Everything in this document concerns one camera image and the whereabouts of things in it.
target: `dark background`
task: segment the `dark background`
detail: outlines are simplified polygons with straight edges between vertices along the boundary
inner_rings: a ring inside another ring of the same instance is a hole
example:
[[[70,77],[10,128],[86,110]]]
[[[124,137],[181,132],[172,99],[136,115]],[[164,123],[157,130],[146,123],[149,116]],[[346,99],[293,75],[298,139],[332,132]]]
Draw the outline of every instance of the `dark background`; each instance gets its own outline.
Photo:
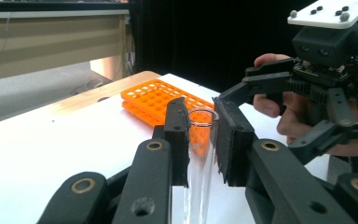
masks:
[[[296,57],[292,39],[301,26],[287,24],[292,10],[315,1],[143,1],[143,59],[139,67],[173,73],[215,91],[244,77],[268,52]]]

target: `human hand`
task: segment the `human hand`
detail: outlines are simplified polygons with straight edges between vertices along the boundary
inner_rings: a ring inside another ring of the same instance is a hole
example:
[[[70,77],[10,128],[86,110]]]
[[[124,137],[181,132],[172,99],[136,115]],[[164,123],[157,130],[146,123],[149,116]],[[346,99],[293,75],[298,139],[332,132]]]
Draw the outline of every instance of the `human hand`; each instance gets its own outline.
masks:
[[[283,54],[263,54],[255,59],[255,67],[263,63],[273,62],[289,58]],[[278,123],[277,131],[287,136],[287,144],[292,143],[299,136],[311,129],[307,124],[308,99],[294,92],[286,91],[283,94],[282,103],[286,109]],[[355,102],[349,102],[354,117],[358,120],[358,109]],[[280,107],[274,101],[268,99],[266,94],[257,94],[254,98],[254,107],[257,111],[271,117],[277,118]],[[331,155],[357,157],[358,139],[352,139],[347,145],[336,145],[328,151]]]

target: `white table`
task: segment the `white table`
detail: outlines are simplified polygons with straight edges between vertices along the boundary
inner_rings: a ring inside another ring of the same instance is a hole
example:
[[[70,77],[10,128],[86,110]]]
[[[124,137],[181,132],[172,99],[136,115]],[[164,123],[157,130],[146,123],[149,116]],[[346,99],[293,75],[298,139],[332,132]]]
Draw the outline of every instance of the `white table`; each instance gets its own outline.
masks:
[[[209,102],[219,93],[174,75],[160,79]],[[49,199],[68,177],[97,172],[110,177],[131,165],[138,145],[152,128],[121,107],[119,94],[52,120],[13,118],[0,128],[0,223],[36,223]],[[250,105],[241,111],[260,138],[285,142],[270,119]],[[307,168],[326,179],[328,156]],[[172,223],[182,223],[183,188],[173,188]],[[254,223],[244,188],[230,188],[213,171],[208,223]]]

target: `black cable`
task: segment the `black cable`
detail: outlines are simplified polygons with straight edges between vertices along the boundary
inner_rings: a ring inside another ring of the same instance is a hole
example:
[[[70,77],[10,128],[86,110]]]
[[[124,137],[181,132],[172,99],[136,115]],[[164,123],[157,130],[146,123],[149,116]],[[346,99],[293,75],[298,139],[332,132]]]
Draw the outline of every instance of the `black cable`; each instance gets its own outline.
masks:
[[[348,157],[348,162],[351,166],[351,171],[353,173],[358,173],[358,159],[355,157]]]

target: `glass test tube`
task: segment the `glass test tube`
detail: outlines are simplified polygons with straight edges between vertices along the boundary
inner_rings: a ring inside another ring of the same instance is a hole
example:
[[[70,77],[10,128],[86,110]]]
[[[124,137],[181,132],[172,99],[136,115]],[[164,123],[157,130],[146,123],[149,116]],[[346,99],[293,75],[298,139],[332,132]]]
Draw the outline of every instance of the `glass test tube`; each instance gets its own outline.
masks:
[[[187,167],[188,188],[185,189],[185,224],[206,223],[211,172],[213,167],[218,114],[209,108],[188,111],[190,119],[190,162]]]

